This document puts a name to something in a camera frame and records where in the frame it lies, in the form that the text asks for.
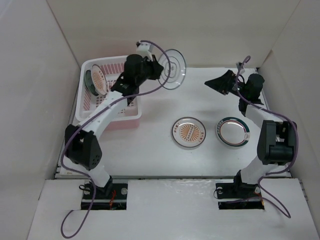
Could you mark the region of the white plate grey rim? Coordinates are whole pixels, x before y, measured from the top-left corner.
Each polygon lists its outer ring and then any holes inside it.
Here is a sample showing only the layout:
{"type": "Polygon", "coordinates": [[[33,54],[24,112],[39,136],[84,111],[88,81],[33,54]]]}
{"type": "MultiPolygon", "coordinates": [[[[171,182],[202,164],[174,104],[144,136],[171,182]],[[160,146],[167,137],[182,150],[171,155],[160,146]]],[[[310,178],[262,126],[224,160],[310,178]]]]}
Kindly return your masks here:
{"type": "Polygon", "coordinates": [[[158,63],[163,66],[163,71],[158,82],[163,85],[166,90],[175,90],[179,88],[186,77],[187,64],[182,53],[176,49],[168,49],[165,51],[170,62],[168,62],[167,57],[162,54],[158,63]]]}

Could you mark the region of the blue floral plate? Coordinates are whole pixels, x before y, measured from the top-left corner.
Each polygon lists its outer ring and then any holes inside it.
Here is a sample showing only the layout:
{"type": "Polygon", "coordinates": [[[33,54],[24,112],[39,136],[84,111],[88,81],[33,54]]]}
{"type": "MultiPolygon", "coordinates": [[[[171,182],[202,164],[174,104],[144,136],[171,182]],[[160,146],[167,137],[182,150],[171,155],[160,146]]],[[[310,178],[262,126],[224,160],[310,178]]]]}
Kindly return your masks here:
{"type": "Polygon", "coordinates": [[[93,84],[93,80],[92,80],[92,75],[91,75],[91,71],[87,70],[84,74],[84,84],[87,90],[89,90],[89,92],[94,95],[94,96],[98,96],[99,94],[96,92],[96,88],[93,84]]]}

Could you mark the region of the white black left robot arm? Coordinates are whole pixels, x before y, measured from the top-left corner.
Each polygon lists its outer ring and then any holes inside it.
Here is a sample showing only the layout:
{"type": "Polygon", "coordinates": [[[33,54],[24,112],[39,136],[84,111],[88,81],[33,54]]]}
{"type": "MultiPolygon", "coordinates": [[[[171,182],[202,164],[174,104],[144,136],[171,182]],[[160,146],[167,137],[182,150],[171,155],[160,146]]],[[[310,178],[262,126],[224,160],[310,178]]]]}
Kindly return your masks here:
{"type": "Polygon", "coordinates": [[[65,129],[64,155],[81,167],[78,173],[89,178],[94,192],[102,199],[111,195],[112,177],[101,162],[103,153],[99,138],[118,113],[140,95],[140,86],[147,80],[158,80],[163,69],[154,54],[127,56],[124,71],[110,88],[107,98],[84,121],[65,129]]]}

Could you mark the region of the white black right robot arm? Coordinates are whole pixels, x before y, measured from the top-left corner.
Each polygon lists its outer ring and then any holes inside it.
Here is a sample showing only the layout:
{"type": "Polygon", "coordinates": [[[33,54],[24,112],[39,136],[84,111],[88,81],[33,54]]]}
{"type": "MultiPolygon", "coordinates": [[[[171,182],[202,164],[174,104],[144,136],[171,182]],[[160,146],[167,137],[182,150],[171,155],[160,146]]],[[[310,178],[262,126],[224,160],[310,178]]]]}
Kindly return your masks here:
{"type": "Polygon", "coordinates": [[[249,75],[247,81],[239,81],[236,74],[228,70],[222,76],[204,84],[222,95],[239,97],[238,109],[260,129],[256,157],[239,170],[232,182],[216,184],[219,199],[249,199],[262,191],[261,180],[275,174],[279,166],[291,166],[297,158],[297,125],[279,113],[263,107],[260,94],[264,78],[257,73],[249,75]]]}

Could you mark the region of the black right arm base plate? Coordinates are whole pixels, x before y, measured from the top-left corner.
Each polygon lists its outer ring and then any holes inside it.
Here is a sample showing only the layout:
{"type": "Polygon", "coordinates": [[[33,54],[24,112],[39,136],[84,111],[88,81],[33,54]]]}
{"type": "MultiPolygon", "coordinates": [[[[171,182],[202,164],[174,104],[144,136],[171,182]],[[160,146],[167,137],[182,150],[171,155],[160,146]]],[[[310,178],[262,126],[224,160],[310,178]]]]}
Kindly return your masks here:
{"type": "Polygon", "coordinates": [[[217,182],[216,198],[219,210],[264,210],[260,199],[261,192],[257,184],[236,184],[217,182]]]}

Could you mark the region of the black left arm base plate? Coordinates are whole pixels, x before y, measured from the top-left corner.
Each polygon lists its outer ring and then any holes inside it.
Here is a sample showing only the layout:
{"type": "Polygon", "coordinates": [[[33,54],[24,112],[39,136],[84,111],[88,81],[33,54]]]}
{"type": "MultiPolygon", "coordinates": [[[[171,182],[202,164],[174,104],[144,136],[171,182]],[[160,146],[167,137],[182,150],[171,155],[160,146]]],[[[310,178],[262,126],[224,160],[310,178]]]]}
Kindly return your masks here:
{"type": "MultiPolygon", "coordinates": [[[[81,210],[88,210],[94,195],[94,187],[91,182],[86,182],[79,185],[78,188],[82,191],[81,210]]],[[[91,210],[126,210],[127,196],[127,183],[112,183],[107,189],[97,187],[91,210]]]]}

